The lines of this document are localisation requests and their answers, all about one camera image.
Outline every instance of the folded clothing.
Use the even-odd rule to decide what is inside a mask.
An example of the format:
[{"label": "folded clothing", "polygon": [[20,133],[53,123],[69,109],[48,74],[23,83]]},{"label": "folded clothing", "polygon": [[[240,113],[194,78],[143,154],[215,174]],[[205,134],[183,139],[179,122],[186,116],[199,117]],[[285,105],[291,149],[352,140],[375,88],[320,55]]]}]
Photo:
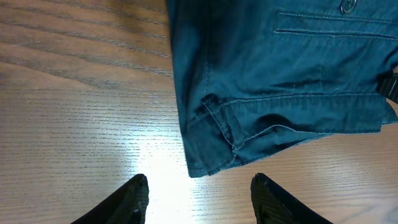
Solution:
[{"label": "folded clothing", "polygon": [[378,133],[398,4],[168,0],[188,171],[212,175],[335,133]]}]

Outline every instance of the wooden surface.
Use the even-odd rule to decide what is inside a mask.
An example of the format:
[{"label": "wooden surface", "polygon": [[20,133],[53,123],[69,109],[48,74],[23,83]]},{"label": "wooden surface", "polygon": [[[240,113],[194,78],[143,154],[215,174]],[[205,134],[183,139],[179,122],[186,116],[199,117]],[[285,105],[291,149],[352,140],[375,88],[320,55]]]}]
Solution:
[{"label": "wooden surface", "polygon": [[190,179],[161,0],[0,0],[0,223],[70,223],[134,174],[147,223],[255,223],[264,172],[334,223],[398,223],[398,126]]}]

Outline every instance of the shirt button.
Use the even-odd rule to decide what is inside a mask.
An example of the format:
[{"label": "shirt button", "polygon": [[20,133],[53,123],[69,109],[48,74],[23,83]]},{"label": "shirt button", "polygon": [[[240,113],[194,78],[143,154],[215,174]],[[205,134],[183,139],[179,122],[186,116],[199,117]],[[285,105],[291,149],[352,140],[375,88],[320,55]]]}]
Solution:
[{"label": "shirt button", "polygon": [[342,0],[340,4],[340,11],[343,14],[351,12],[355,7],[358,0]]}]

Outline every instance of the blue garment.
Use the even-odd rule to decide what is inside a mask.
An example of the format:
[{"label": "blue garment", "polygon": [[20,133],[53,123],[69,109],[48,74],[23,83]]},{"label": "blue garment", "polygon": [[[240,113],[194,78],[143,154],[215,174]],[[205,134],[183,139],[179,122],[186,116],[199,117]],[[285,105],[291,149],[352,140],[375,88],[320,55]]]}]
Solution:
[{"label": "blue garment", "polygon": [[377,93],[398,65],[398,4],[168,0],[191,177],[397,122]]}]

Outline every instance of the pocket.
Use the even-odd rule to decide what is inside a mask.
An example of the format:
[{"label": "pocket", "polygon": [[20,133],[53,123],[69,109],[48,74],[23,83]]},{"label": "pocket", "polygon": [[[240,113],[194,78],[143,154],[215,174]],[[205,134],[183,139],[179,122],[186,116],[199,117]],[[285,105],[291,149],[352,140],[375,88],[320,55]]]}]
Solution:
[{"label": "pocket", "polygon": [[378,37],[398,39],[398,22],[382,19],[278,12],[274,29],[279,34]]}]

